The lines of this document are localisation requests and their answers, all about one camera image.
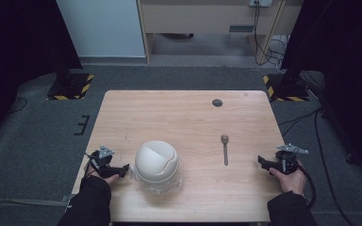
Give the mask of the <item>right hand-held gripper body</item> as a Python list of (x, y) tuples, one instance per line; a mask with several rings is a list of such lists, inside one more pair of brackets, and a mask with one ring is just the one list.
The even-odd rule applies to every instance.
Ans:
[(307, 149), (302, 149), (292, 144), (277, 146), (278, 151), (275, 153), (276, 162), (271, 162), (270, 167), (284, 174), (291, 174), (298, 169), (296, 154), (308, 154)]

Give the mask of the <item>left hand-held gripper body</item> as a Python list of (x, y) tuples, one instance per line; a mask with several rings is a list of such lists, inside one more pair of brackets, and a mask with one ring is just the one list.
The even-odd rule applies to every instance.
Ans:
[(104, 145), (101, 145), (98, 150), (90, 155), (92, 167), (102, 178), (109, 178), (115, 174), (120, 174), (117, 168), (109, 165), (112, 155), (114, 155), (114, 152)]

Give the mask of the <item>white swing-lid trash can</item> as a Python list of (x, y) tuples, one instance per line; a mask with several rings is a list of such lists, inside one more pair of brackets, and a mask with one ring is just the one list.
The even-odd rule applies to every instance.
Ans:
[(175, 148), (160, 140), (145, 142), (138, 149), (131, 178), (145, 192), (164, 195), (182, 185), (181, 161)]

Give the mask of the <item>person's left hand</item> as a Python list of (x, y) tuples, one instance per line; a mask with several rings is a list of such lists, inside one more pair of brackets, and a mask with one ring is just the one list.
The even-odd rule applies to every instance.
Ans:
[[(86, 173), (87, 178), (94, 176), (94, 177), (101, 179), (100, 174), (91, 166), (90, 163), (87, 163), (85, 165), (84, 171)], [(111, 186), (119, 178), (120, 178), (120, 176), (118, 174), (114, 174), (111, 177), (104, 178), (104, 181), (107, 182)]]

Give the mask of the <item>person's right hand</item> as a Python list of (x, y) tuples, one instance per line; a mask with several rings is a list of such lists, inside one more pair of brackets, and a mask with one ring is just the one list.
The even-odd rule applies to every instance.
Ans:
[(270, 173), (279, 180), (283, 192), (292, 191), (294, 194), (304, 195), (306, 177), (300, 169), (291, 174), (284, 174), (277, 169), (270, 168)]

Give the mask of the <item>black stand base hazard stripes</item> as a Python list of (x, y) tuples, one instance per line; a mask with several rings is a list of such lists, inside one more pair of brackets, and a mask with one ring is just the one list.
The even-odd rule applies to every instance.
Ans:
[(270, 101), (301, 102), (308, 100), (306, 85), (300, 77), (289, 78), (282, 73), (269, 73), (263, 76)]
[(56, 79), (47, 93), (48, 100), (83, 99), (90, 88), (93, 75), (71, 73), (65, 80)]

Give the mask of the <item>black curtain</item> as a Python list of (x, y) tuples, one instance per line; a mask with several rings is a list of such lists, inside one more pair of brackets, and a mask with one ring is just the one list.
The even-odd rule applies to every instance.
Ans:
[(283, 67), (295, 63), (324, 75), (326, 109), (362, 161), (362, 0), (304, 0)]
[(0, 122), (24, 82), (54, 71), (50, 50), (66, 68), (81, 67), (57, 1), (0, 0)]

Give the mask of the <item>light wooden cabinet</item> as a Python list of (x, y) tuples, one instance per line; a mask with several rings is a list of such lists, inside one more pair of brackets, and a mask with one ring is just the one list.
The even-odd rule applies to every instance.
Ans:
[(137, 0), (146, 57), (156, 34), (245, 34), (263, 63), (275, 36), (291, 34), (304, 0), (272, 0), (253, 8), (249, 0)]

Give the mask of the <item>wall power socket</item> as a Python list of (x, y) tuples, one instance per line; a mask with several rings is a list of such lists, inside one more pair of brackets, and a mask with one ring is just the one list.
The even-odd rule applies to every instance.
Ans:
[(249, 6), (253, 8), (269, 8), (272, 0), (249, 0)]

